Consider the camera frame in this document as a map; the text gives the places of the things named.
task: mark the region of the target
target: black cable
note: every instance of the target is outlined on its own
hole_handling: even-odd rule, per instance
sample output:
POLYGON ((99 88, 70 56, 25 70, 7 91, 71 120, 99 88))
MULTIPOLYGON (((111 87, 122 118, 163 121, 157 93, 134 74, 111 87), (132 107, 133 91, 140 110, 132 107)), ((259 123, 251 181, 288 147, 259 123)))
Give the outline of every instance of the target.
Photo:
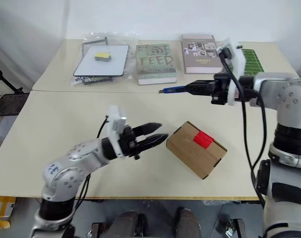
POLYGON ((222 65, 224 66, 226 72, 230 75, 231 79, 233 80, 234 84, 236 85, 236 87, 239 91, 239 95, 240 95, 240 98, 241 98, 241 109, 242 109, 242 113, 243 113, 244 146, 245 146, 246 156, 247 156, 247 160, 248 160, 248 165, 249 165, 250 169, 252 169, 252 163, 251 163, 251 160, 250 160, 248 146, 247 146, 247 136, 246 136, 246 134, 247 134, 247 123, 246 123, 246 107, 245 107, 244 92, 243 92, 243 89, 242 89, 240 83, 238 82, 238 80, 236 79, 234 74, 232 73, 230 67, 225 62, 224 54, 220 53, 219 56, 220 56, 220 60, 221 60, 222 65))
POLYGON ((41 202, 39 202, 37 198, 35 198, 35 200, 41 205, 41 202))
POLYGON ((264 101, 263 101, 263 98, 261 97, 261 95, 258 93, 257 95, 257 98, 258 98, 258 101, 259 101, 259 104, 260 104, 260 107, 261 107, 261 114, 262 114, 262 120, 263 120, 263 143, 262 143, 262 147, 261 147, 261 150, 259 152, 259 155, 255 161, 255 163, 253 164, 253 167, 252 167, 252 171, 254 171, 257 163, 259 162, 263 152, 264 152, 264 149, 265 149, 265 145, 266 145, 266 140, 267 140, 267 123, 266 123, 266 112, 265 112, 265 104, 264 104, 264 101))
POLYGON ((262 195, 256 190, 255 188, 255 182, 256 182, 256 176, 254 173, 254 168, 256 166, 256 164, 259 162, 261 155, 264 151, 265 148, 265 144, 266 144, 266 139, 267 139, 267 128, 266 128, 266 115, 265 115, 265 106, 264 106, 264 102, 261 98, 261 96, 258 94, 258 100, 261 104, 261 108, 262 108, 262 119, 263 119, 263 126, 264 126, 264 137, 263 137, 263 144, 262 144, 262 148, 261 151, 255 161, 255 163, 252 165, 251 160, 250 160, 250 156, 249 156, 249 151, 248 151, 248 145, 247 145, 247 123, 246 123, 246 107, 245 107, 245 96, 244 96, 244 92, 243 89, 239 83, 239 81, 236 79, 236 77, 233 75, 230 67, 228 66, 228 64, 225 61, 225 56, 224 53, 220 53, 219 55, 220 60, 222 65, 224 66, 224 69, 226 70, 226 72, 230 75, 231 79, 233 80, 234 84, 236 85, 238 91, 239 91, 239 96, 241 98, 241 107, 242 107, 242 115, 243 115, 243 135, 244 135, 244 146, 245 146, 245 151, 246 151, 246 156, 247 156, 247 161, 248 161, 248 165, 250 167, 250 177, 251 177, 251 181, 253 184, 253 188, 257 194, 257 197, 262 205, 262 207, 264 208, 265 205, 265 200, 262 197, 262 195))
MULTIPOLYGON (((99 132, 97 133, 97 137, 96 137, 96 138, 99 138, 99 137, 100 137, 100 134, 101 134, 101 132, 102 132, 103 127, 104 127, 105 124, 108 122, 108 121, 107 121, 108 118, 109 118, 109 116, 106 116, 106 117, 105 117, 105 119, 104 119, 104 121, 103 121, 103 123, 102 123, 102 125, 101 125, 101 127, 100 127, 100 129, 99 129, 99 132)), ((88 176, 86 176, 86 178, 85 178, 84 184, 83 184, 82 189, 81 189, 81 192, 80 192, 79 199, 77 200, 77 203, 76 203, 76 205, 75 205, 75 210, 77 210, 77 209, 81 206, 82 202, 83 202, 84 199, 85 199, 87 190, 88 190, 88 188, 89 188, 90 178, 91 178, 91 175, 90 175, 90 174, 89 174, 88 176)))
POLYGON ((96 138, 99 138, 99 137, 100 137, 100 134, 101 134, 101 132, 102 132, 102 129, 103 129, 103 127, 105 126, 105 124, 107 123, 107 119, 108 119, 108 118, 109 118, 109 116, 106 115, 106 116, 105 116, 105 119, 104 119, 104 121, 103 121, 103 123, 102 123, 102 125, 101 125, 101 127, 100 127, 100 129, 99 129, 99 132, 97 133, 96 138))

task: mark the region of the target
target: green board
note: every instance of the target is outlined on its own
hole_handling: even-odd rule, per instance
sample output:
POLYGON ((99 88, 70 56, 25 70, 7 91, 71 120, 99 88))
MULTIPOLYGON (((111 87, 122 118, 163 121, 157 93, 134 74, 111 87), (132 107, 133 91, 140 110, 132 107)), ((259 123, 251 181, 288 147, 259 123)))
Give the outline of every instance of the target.
POLYGON ((259 72, 264 72, 259 59, 254 50, 242 49, 246 58, 245 75, 254 76, 259 72))

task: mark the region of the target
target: yellow object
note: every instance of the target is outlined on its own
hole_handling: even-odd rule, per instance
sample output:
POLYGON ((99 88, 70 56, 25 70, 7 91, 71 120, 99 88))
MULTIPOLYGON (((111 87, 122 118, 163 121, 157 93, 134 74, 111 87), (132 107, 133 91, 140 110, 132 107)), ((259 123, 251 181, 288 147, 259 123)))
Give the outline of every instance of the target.
POLYGON ((96 53, 95 55, 94 55, 94 57, 99 57, 99 58, 108 58, 108 57, 110 57, 111 56, 111 54, 109 54, 109 53, 96 53))
POLYGON ((2 229, 2 228, 4 228, 4 229, 10 228, 10 223, 8 221, 0 220, 0 229, 2 229))
POLYGON ((0 217, 9 217, 13 208, 13 205, 16 201, 16 197, 6 197, 0 196, 0 217))

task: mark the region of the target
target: white table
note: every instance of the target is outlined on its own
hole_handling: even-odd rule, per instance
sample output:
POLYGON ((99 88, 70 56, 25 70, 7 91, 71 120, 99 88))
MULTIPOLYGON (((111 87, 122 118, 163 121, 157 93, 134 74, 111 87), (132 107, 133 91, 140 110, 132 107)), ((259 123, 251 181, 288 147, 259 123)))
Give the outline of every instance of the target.
MULTIPOLYGON (((0 148, 0 195, 40 196, 45 164, 73 145, 95 138, 109 105, 119 105, 133 127, 160 122, 164 126, 158 132, 171 134, 188 120, 228 152, 210 176, 201 180, 162 143, 141 153, 138 161, 116 159, 94 172, 88 198, 257 199, 243 146, 241 107, 210 101, 210 97, 186 93, 32 91, 0 148)), ((266 112, 268 143, 263 159, 276 127, 276 112, 266 112)), ((247 122, 250 154, 256 158, 262 141, 259 108, 247 107, 247 122)))
MULTIPOLYGON (((69 81, 72 78, 81 55, 81 43, 82 40, 65 40, 46 71, 32 89, 60 92, 158 93, 158 91, 164 87, 186 85, 195 80, 213 79, 212 74, 189 75, 183 73, 182 47, 180 41, 140 41, 140 44, 170 44, 178 73, 177 83, 140 86, 136 79, 114 79, 113 82, 71 86, 69 81)), ((265 72, 296 73, 280 52, 276 43, 243 42, 242 45, 246 49, 255 50, 265 72)))

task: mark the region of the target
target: book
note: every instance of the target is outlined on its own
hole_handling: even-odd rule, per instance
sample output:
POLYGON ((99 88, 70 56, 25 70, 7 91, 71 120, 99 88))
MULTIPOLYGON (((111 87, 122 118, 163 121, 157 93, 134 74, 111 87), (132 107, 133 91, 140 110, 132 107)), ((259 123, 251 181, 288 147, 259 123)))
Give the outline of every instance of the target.
POLYGON ((257 75, 259 72, 264 72, 263 67, 257 57, 257 54, 254 50, 251 49, 242 49, 243 54, 246 59, 245 64, 245 76, 254 76, 257 75))
POLYGON ((136 46, 138 84, 175 83, 177 72, 169 44, 136 46))
POLYGON ((185 73, 218 73, 223 69, 212 35, 183 35, 182 54, 185 73))

